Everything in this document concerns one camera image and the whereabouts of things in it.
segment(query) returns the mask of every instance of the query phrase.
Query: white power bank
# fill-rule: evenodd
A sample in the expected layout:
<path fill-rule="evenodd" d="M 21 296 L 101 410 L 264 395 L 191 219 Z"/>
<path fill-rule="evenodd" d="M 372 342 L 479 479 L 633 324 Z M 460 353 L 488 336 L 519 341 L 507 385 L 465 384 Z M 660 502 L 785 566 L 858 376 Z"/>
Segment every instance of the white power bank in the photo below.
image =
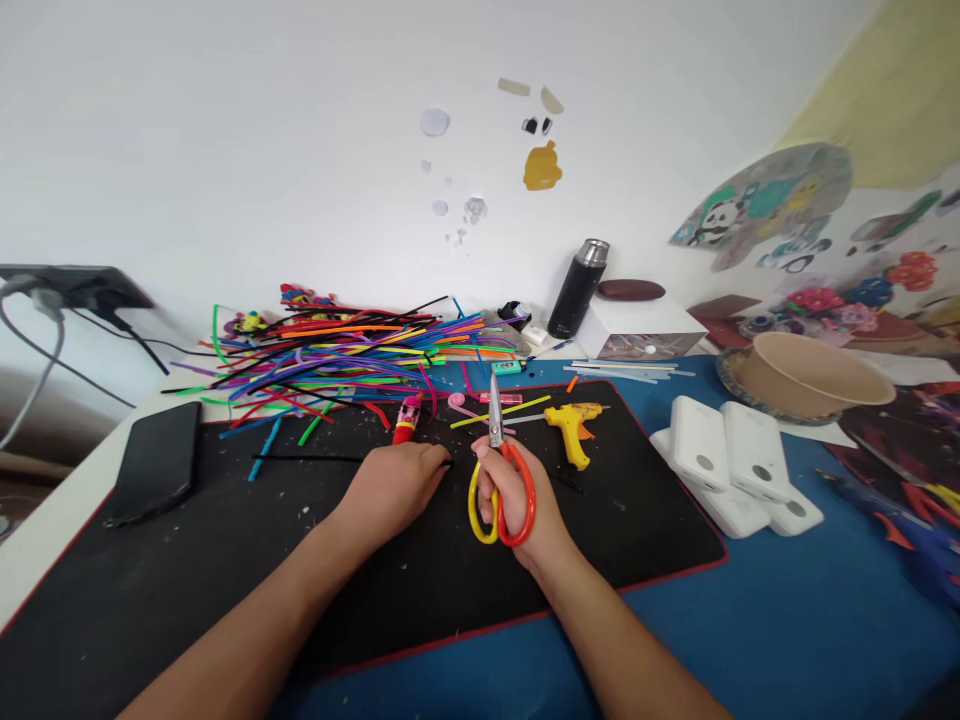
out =
<path fill-rule="evenodd" d="M 793 485 L 785 503 L 760 503 L 770 516 L 770 529 L 777 535 L 793 537 L 823 522 L 820 508 L 810 502 Z"/>
<path fill-rule="evenodd" d="M 708 492 L 698 483 L 685 480 L 670 463 L 673 444 L 673 432 L 670 428 L 655 432 L 650 436 L 650 442 L 724 535 L 739 540 L 753 535 L 770 523 L 770 516 L 761 507 L 761 503 L 743 490 L 730 487 L 725 492 Z"/>
<path fill-rule="evenodd" d="M 777 421 L 738 402 L 725 402 L 720 412 L 730 482 L 766 502 L 789 502 L 792 486 Z"/>
<path fill-rule="evenodd" d="M 685 484 L 697 483 L 713 493 L 730 488 L 723 415 L 680 395 L 673 400 L 670 431 L 673 447 L 667 463 Z"/>

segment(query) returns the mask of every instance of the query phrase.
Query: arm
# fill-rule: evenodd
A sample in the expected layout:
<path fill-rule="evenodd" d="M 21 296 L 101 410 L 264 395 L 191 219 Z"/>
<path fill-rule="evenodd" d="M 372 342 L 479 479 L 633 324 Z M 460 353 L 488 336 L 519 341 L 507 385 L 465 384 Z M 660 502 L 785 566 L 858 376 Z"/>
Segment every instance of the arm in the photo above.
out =
<path fill-rule="evenodd" d="M 514 554 L 540 585 L 577 652 L 590 685 L 610 720 L 619 718 L 729 718 L 700 682 L 661 645 L 606 580 L 587 562 L 567 532 L 550 479 L 540 461 L 512 439 L 527 461 L 537 489 L 537 518 Z M 493 518 L 494 485 L 511 534 L 523 525 L 523 481 L 486 437 L 473 444 L 483 466 L 480 515 Z"/>
<path fill-rule="evenodd" d="M 121 720 L 266 717 L 327 605 L 377 548 L 423 512 L 449 459 L 441 446 L 417 443 L 371 452 L 337 508 Z"/>

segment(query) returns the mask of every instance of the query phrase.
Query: hand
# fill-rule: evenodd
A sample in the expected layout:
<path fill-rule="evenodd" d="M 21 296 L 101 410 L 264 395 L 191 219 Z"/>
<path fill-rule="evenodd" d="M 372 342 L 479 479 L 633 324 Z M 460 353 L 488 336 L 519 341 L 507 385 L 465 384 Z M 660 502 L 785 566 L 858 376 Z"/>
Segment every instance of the hand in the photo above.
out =
<path fill-rule="evenodd" d="M 552 560 L 562 559 L 569 553 L 578 551 L 567 532 L 567 526 L 563 524 L 557 497 L 553 494 L 553 486 L 543 463 L 516 440 L 504 438 L 504 442 L 520 450 L 537 491 L 537 517 L 533 522 L 533 530 L 522 545 L 513 549 L 513 554 L 539 581 L 545 566 L 550 565 Z M 490 440 L 486 435 L 470 447 L 480 461 L 480 472 L 477 475 L 480 517 L 487 525 L 496 522 L 490 500 L 496 486 L 500 491 L 503 519 L 507 523 L 507 529 L 511 535 L 516 535 L 523 527 L 527 508 L 527 491 L 523 478 L 499 452 L 490 448 Z"/>
<path fill-rule="evenodd" d="M 331 513 L 373 552 L 413 522 L 433 497 L 449 465 L 442 445 L 403 443 L 373 450 Z"/>

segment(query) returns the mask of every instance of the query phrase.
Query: yellow glue gun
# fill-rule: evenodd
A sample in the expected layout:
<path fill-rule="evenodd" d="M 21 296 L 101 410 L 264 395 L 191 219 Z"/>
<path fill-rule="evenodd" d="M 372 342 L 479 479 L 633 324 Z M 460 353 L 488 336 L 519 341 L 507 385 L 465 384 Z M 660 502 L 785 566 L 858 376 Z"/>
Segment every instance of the yellow glue gun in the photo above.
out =
<path fill-rule="evenodd" d="M 572 403 L 561 405 L 559 408 L 547 408 L 543 412 L 547 424 L 560 428 L 563 433 L 567 461 L 576 465 L 577 470 L 581 472 L 587 469 L 590 458 L 583 453 L 580 441 L 593 437 L 590 431 L 583 427 L 583 423 L 593 420 L 601 412 L 603 412 L 603 406 L 600 403 Z"/>

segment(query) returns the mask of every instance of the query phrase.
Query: yellow wall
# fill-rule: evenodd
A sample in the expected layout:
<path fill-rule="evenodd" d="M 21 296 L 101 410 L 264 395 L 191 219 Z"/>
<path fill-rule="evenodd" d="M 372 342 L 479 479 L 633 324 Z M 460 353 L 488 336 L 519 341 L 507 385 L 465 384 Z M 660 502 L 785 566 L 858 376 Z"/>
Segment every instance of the yellow wall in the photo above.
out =
<path fill-rule="evenodd" d="M 960 0 L 890 0 L 778 148 L 825 141 L 854 187 L 913 189 L 960 159 Z"/>

